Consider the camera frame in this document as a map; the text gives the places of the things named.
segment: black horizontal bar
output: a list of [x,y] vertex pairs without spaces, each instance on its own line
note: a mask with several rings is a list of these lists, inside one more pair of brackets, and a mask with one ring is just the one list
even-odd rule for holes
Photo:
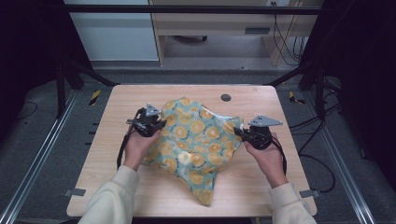
[[86,13],[200,13],[319,15],[337,10],[323,7],[235,7],[235,6],[141,6],[141,5],[46,5],[46,9]]

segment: person's left hand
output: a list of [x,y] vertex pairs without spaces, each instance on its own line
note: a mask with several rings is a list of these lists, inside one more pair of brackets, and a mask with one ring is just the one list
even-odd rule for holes
[[133,132],[125,146],[125,161],[123,165],[129,166],[135,171],[140,162],[149,152],[151,145],[160,138],[161,131],[157,131],[151,137],[143,137],[138,132]]

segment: table top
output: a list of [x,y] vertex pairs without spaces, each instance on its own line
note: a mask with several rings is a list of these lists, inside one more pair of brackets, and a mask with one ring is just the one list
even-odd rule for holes
[[[222,101],[222,94],[231,95],[231,101]],[[132,119],[147,103],[161,109],[166,102],[183,96],[202,103],[216,114],[241,117],[245,127],[258,115],[282,120],[283,125],[270,130],[276,132],[288,160],[287,178],[297,191],[309,189],[274,87],[119,85],[111,92],[76,184],[76,189],[86,192],[82,197],[72,196],[67,207],[70,217],[81,217],[92,195],[117,172],[116,159],[128,130],[126,120]],[[243,144],[230,162],[220,166],[210,207],[201,205],[185,184],[159,167],[141,165],[138,173],[140,184],[135,195],[134,217],[269,217],[273,212],[268,193],[271,187]],[[313,198],[304,200],[314,215],[317,208]]]

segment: floral patterned fabric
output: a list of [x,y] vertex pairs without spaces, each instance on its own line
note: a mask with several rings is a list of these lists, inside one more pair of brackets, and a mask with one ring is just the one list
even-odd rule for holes
[[233,132],[241,118],[219,116],[186,97],[167,102],[167,120],[160,140],[153,144],[145,164],[158,163],[184,182],[204,205],[212,203],[217,168],[228,162],[241,144]]

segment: sleeve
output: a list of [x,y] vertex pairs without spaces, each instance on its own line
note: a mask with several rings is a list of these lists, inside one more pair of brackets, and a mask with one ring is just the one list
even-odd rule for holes
[[274,213],[273,223],[317,223],[309,206],[297,195],[292,184],[284,184],[270,190]]
[[122,165],[113,179],[93,194],[79,223],[131,224],[138,184],[137,172]]

